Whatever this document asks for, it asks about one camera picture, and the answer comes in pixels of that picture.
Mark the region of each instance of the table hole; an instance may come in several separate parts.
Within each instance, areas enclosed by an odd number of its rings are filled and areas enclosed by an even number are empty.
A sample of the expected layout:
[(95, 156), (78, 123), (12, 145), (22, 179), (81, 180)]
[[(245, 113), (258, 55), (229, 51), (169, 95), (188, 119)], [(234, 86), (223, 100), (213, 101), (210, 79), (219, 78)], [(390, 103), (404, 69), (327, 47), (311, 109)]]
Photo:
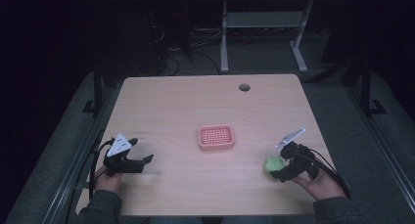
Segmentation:
[(249, 84), (240, 84), (239, 89), (241, 91), (247, 92), (247, 91), (250, 91), (251, 86)]

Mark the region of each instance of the green ball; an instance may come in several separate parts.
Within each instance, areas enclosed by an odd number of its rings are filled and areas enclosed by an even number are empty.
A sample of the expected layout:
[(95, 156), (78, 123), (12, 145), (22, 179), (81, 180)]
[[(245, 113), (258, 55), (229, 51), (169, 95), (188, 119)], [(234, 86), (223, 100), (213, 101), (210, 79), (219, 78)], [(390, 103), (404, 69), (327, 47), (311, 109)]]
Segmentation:
[(265, 161), (265, 165), (263, 166), (263, 170), (266, 173), (275, 170), (281, 170), (285, 167), (283, 160), (280, 157), (268, 157)]

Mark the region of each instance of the basket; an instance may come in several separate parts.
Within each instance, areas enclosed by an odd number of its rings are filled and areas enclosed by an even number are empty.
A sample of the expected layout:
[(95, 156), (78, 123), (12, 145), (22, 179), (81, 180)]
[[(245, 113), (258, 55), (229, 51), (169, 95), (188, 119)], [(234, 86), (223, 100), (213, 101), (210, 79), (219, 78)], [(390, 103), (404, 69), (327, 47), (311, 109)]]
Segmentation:
[(231, 149), (234, 135), (230, 125), (211, 125), (199, 129), (199, 148), (204, 151)]

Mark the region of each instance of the table surface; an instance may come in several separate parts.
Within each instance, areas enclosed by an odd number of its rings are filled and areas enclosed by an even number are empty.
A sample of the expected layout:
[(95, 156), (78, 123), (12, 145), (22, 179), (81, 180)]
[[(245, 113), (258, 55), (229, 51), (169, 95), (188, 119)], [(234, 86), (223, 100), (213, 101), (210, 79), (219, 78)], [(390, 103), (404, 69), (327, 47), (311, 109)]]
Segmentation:
[[(251, 90), (241, 91), (241, 84)], [(216, 124), (232, 126), (235, 146), (202, 152), (198, 129)], [(332, 162), (293, 74), (128, 78), (103, 142), (122, 132), (139, 139), (128, 158), (155, 156), (143, 173), (123, 175), (121, 215), (312, 213), (314, 200), (306, 191), (263, 172), (266, 158), (279, 155), (274, 146), (301, 127), (306, 131), (296, 143)], [(77, 212), (88, 204), (87, 194), (82, 192)]]

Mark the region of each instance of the human hand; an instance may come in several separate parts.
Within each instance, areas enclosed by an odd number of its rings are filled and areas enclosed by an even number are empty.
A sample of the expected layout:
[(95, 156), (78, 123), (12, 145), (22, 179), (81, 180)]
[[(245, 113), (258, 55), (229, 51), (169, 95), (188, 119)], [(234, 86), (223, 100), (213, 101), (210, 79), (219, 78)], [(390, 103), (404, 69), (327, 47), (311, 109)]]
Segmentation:
[(109, 176), (107, 167), (103, 165), (95, 172), (95, 191), (109, 191), (118, 194), (121, 185), (122, 173), (116, 173), (114, 176)]
[(315, 179), (310, 178), (308, 181), (302, 177), (295, 177), (291, 181), (302, 186), (317, 201), (346, 196), (339, 184), (321, 168), (318, 168)]

